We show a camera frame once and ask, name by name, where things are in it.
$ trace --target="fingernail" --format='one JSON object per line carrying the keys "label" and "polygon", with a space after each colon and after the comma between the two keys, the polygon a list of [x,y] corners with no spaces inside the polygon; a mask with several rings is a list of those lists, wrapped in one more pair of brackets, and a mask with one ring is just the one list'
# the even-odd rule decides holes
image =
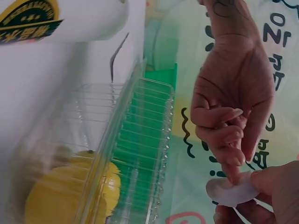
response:
{"label": "fingernail", "polygon": [[241,162],[238,160],[237,157],[228,157],[226,162],[232,166],[238,166],[238,167],[242,166]]}
{"label": "fingernail", "polygon": [[225,139],[224,139],[224,142],[225,143],[232,143],[234,141],[237,141],[238,139],[242,139],[244,136],[243,136],[243,133],[240,133],[240,132],[235,132],[233,134],[230,134],[229,136],[227,136]]}
{"label": "fingernail", "polygon": [[239,117],[241,114],[243,114],[243,110],[236,108],[233,110],[232,113],[225,114],[221,120],[222,122],[227,122],[228,120],[232,120]]}
{"label": "fingernail", "polygon": [[239,108],[234,109],[234,116],[235,117],[239,117],[241,114],[243,114],[243,110],[241,110]]}
{"label": "fingernail", "polygon": [[248,161],[246,160],[246,162],[247,162],[248,164],[251,164],[251,163],[252,163],[252,161],[253,161],[253,159],[254,159],[254,156],[255,156],[255,154],[256,154],[256,150],[254,150],[254,151],[253,151],[253,153],[252,153],[252,155],[251,155],[250,159],[249,159]]}
{"label": "fingernail", "polygon": [[256,175],[256,174],[258,174],[260,172],[262,172],[262,170],[256,170],[256,171],[252,172],[251,175]]}
{"label": "fingernail", "polygon": [[213,215],[213,220],[214,222],[218,222],[222,219],[222,215],[219,213],[219,212],[216,212],[214,215]]}

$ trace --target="black lettering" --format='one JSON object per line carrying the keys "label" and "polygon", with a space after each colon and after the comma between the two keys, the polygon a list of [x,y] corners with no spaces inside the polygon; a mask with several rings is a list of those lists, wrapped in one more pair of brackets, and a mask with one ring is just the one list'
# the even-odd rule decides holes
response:
{"label": "black lettering", "polygon": [[209,151],[209,146],[204,141],[201,141],[201,145],[204,148],[205,151]]}
{"label": "black lettering", "polygon": [[[212,33],[212,28],[211,28],[211,26],[209,26],[209,25],[206,26],[206,28],[205,28],[205,32],[206,32],[206,35],[207,35],[208,37],[214,39],[214,36],[213,36],[213,33]],[[205,48],[206,52],[210,52],[210,51],[213,49],[213,47],[214,47],[214,43],[213,43],[213,42],[212,42],[212,43],[209,43],[209,44],[206,46],[206,48]]]}
{"label": "black lettering", "polygon": [[256,170],[256,169],[254,169],[254,167],[253,167],[251,164],[249,164],[249,163],[247,163],[247,162],[245,162],[245,163],[246,163],[247,166],[249,166],[250,169],[252,169],[252,170]]}
{"label": "black lettering", "polygon": [[279,89],[281,80],[285,77],[285,74],[277,71],[273,74],[273,77],[275,82],[275,91],[277,91]]}
{"label": "black lettering", "polygon": [[206,52],[210,52],[213,49],[213,47],[214,47],[214,43],[209,43],[205,48]]}
{"label": "black lettering", "polygon": [[265,139],[261,139],[258,143],[258,148],[260,150],[265,150],[267,148],[267,143],[269,142],[269,140],[265,140]]}
{"label": "black lettering", "polygon": [[272,0],[272,2],[274,3],[280,3],[282,2],[286,7],[290,8],[290,9],[294,9],[296,11],[297,17],[299,19],[299,5],[295,5],[294,4],[289,4],[288,0]]}
{"label": "black lettering", "polygon": [[273,54],[273,58],[269,57],[269,61],[271,63],[274,63],[273,67],[274,67],[274,69],[276,71],[280,71],[281,70],[281,60],[282,59],[283,59],[282,56],[281,55],[277,55],[277,54]]}
{"label": "black lettering", "polygon": [[217,177],[226,177],[225,173],[223,173],[222,171],[217,171],[215,172],[214,170],[210,171],[210,176],[217,176]]}
{"label": "black lettering", "polygon": [[256,152],[253,158],[253,162],[261,169],[267,168],[267,156],[269,155],[266,151]]}
{"label": "black lettering", "polygon": [[282,46],[285,48],[286,47],[286,43],[288,41],[288,37],[291,37],[292,34],[289,32],[289,31],[285,31],[285,34],[284,34],[284,41],[283,41],[283,44]]}
{"label": "black lettering", "polygon": [[210,156],[210,157],[209,157],[209,161],[210,161],[210,162],[213,162],[213,163],[218,162],[218,161],[216,160],[216,158],[213,157],[213,156]]}
{"label": "black lettering", "polygon": [[[279,17],[282,21],[281,22],[277,22],[275,21],[275,17]],[[270,20],[272,23],[274,23],[276,26],[279,26],[279,27],[283,27],[285,25],[285,16],[280,14],[280,13],[272,13],[270,15]]]}
{"label": "black lettering", "polygon": [[271,114],[269,119],[268,119],[268,124],[266,125],[266,130],[268,132],[272,132],[275,129],[275,118],[274,115]]}
{"label": "black lettering", "polygon": [[206,26],[206,28],[205,28],[205,32],[206,32],[206,35],[207,35],[208,37],[211,37],[211,38],[214,39],[214,36],[213,36],[213,33],[212,33],[212,28],[211,28],[211,26]]}
{"label": "black lettering", "polygon": [[263,41],[264,42],[268,41],[268,34],[270,34],[270,36],[272,37],[272,39],[274,40],[274,42],[276,44],[280,43],[281,29],[278,29],[277,34],[275,34],[274,31],[272,30],[272,28],[269,26],[269,24],[265,23],[263,26]]}

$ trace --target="finger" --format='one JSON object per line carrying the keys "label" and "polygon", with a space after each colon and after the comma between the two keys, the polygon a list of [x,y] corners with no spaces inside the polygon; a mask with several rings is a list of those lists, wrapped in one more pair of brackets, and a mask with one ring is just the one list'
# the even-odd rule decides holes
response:
{"label": "finger", "polygon": [[206,109],[202,107],[191,111],[191,121],[198,126],[215,128],[220,123],[235,119],[243,113],[241,109],[231,107],[218,107]]}
{"label": "finger", "polygon": [[243,130],[238,126],[227,126],[219,129],[196,126],[197,137],[210,147],[221,147],[243,138]]}
{"label": "finger", "polygon": [[237,126],[221,129],[196,127],[196,135],[205,141],[220,164],[241,166],[245,162],[243,152],[225,142],[236,141],[242,137],[242,130]]}
{"label": "finger", "polygon": [[275,224],[274,213],[257,204],[255,200],[239,204],[238,212],[252,224]]}
{"label": "finger", "polygon": [[272,206],[272,197],[263,193],[256,196],[256,199]]}
{"label": "finger", "polygon": [[236,141],[229,143],[229,145],[241,150],[241,141],[242,141],[242,139],[237,139]]}
{"label": "finger", "polygon": [[241,115],[237,118],[234,118],[234,119],[228,121],[227,123],[228,123],[228,125],[239,126],[242,130],[244,130],[246,127],[246,124],[247,124],[247,118],[245,118],[243,115]]}
{"label": "finger", "polygon": [[237,118],[243,113],[241,109],[218,107],[210,109],[204,96],[194,92],[191,105],[191,121],[197,126],[215,128],[220,123]]}
{"label": "finger", "polygon": [[240,179],[240,167],[222,164],[221,168],[222,171],[225,173],[226,177],[228,178],[229,182],[231,182],[233,185],[238,184]]}
{"label": "finger", "polygon": [[250,177],[251,183],[259,192],[271,196],[283,169],[284,166],[269,167],[253,172]]}
{"label": "finger", "polygon": [[246,161],[252,161],[256,145],[269,118],[272,104],[273,100],[269,99],[254,106],[251,110],[244,129],[244,138],[242,140],[242,151]]}
{"label": "finger", "polygon": [[214,215],[214,222],[216,224],[243,224],[233,208],[217,205],[216,213]]}
{"label": "finger", "polygon": [[204,0],[197,0],[199,2],[199,4],[201,4],[202,6],[204,6]]}

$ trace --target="light green background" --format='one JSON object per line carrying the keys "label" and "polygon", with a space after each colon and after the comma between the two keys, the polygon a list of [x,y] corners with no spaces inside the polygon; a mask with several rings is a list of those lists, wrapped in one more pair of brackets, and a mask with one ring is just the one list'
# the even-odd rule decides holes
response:
{"label": "light green background", "polygon": [[[160,5],[167,5],[170,0],[159,0]],[[292,33],[286,47],[276,44],[268,36],[268,42],[263,42],[267,55],[274,53],[283,56],[281,72],[285,73],[279,90],[273,114],[276,129],[266,133],[270,141],[267,151],[271,156],[270,165],[281,165],[295,160],[299,153],[299,19],[298,11],[286,7],[283,2],[273,3],[272,0],[247,0],[248,7],[263,35],[263,26],[268,23],[274,32],[280,27],[270,21],[271,13],[281,13],[285,16],[285,26],[280,28]],[[294,4],[294,0],[285,0]],[[196,0],[177,1],[176,5],[168,8],[167,15],[161,21],[152,21],[152,29],[146,30],[148,38],[153,41],[145,42],[145,52],[151,55],[151,63],[156,70],[171,69],[178,64],[176,99],[184,101],[184,107],[189,107],[192,97],[194,80],[207,56],[205,46],[214,40],[205,33],[205,27],[210,24],[205,15],[206,9]],[[211,178],[210,170],[220,170],[219,164],[213,164],[199,142],[192,142],[195,159],[187,155],[187,145],[182,136],[173,136],[170,144],[170,154],[164,185],[164,194],[159,210],[159,224],[164,224],[170,215],[181,212],[197,212],[205,217],[207,224],[213,223],[215,205],[207,197],[206,182]],[[200,224],[195,217],[180,218],[174,223],[187,220],[190,224]]]}

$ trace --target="hand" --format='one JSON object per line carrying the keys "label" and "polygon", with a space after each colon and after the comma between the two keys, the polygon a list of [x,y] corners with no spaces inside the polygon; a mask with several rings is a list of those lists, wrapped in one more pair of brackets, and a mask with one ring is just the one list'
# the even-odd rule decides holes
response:
{"label": "hand", "polygon": [[[251,175],[251,182],[261,192],[257,200],[273,207],[274,213],[255,200],[239,204],[238,212],[252,224],[299,223],[299,161],[270,167]],[[233,208],[217,206],[216,224],[243,224]]]}
{"label": "hand", "polygon": [[219,1],[204,1],[215,45],[195,82],[191,121],[229,180],[237,183],[238,167],[252,161],[269,118],[274,80],[246,5],[241,0]]}

